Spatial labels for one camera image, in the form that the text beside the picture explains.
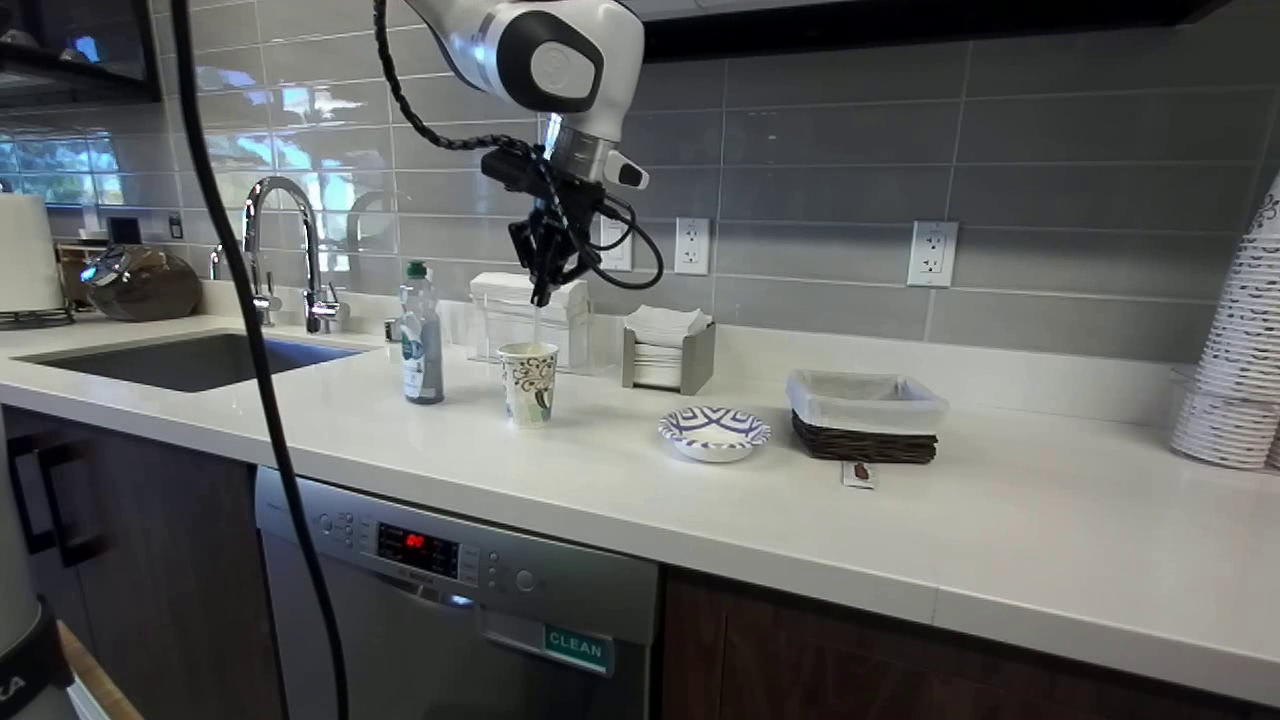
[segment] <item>white countertop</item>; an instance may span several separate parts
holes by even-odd
[[[0,405],[274,463],[254,383],[164,391],[26,366],[223,319],[0,331]],[[785,391],[714,391],[775,427],[738,470],[656,441],[680,396],[563,377],[555,424],[518,433],[495,370],[453,360],[449,405],[398,396],[393,360],[276,377],[297,470],[345,487],[549,533],[671,569],[1280,705],[1280,476],[1173,455],[1153,427],[955,410],[941,462],[837,463],[789,441]]]

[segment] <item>blue and white bowl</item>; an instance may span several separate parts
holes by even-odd
[[[734,410],[680,410],[665,420],[665,445],[697,463],[742,463],[764,441],[767,424]]]

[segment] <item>cabinet handle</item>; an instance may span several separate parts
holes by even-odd
[[[72,533],[63,525],[61,496],[52,487],[52,470],[75,463],[82,455],[83,454],[75,445],[36,447],[39,487],[44,487],[50,520],[52,520],[52,546],[55,546],[55,557],[63,561],[63,569],[75,569],[101,552],[95,536],[72,540]]]
[[[12,484],[12,502],[15,502],[15,525],[26,533],[28,557],[50,552],[55,546],[52,529],[36,533],[33,525],[33,504],[28,504],[28,487],[21,476],[21,462],[36,455],[36,441],[15,436],[9,441],[9,484]]]

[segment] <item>gray tile backsplash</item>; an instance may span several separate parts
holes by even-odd
[[[510,222],[530,200],[488,183],[479,156],[413,137],[380,83],[368,6],[199,0],[191,18],[237,217],[255,178],[288,171],[330,239],[347,238],[362,192],[384,198],[355,230],[352,288],[393,293],[409,256],[435,266],[444,297],[514,268]],[[458,83],[404,6],[393,23],[404,89],[440,133],[541,133]],[[1192,360],[1243,222],[1280,171],[1277,47],[1280,6],[1233,0],[1204,23],[1153,34],[652,64],[626,145],[652,187],[630,200],[665,247],[676,217],[708,217],[714,275],[670,275],[646,297],[595,281],[591,305]],[[21,187],[89,171],[110,207],[185,211],[185,253],[205,268],[212,233],[174,105],[6,113],[0,145],[15,148],[0,171]],[[955,288],[908,288],[908,224],[938,217],[966,224]],[[302,281],[281,211],[268,266],[276,283]]]

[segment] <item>robotic arm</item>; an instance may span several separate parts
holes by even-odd
[[[584,274],[595,274],[615,288],[652,288],[665,275],[665,259],[638,224],[638,211],[609,198],[609,187],[649,187],[649,171],[615,148],[646,64],[646,23],[626,6],[409,0],[464,83],[554,118],[549,145],[514,137],[435,137],[400,91],[398,61],[384,40],[384,0],[377,0],[377,7],[384,76],[416,133],[440,148],[488,148],[479,171],[510,192],[535,200],[530,222],[510,230],[514,247],[530,268],[535,309]],[[652,281],[630,283],[600,274],[600,247],[591,243],[595,217],[630,224],[630,238],[640,238],[652,247]]]

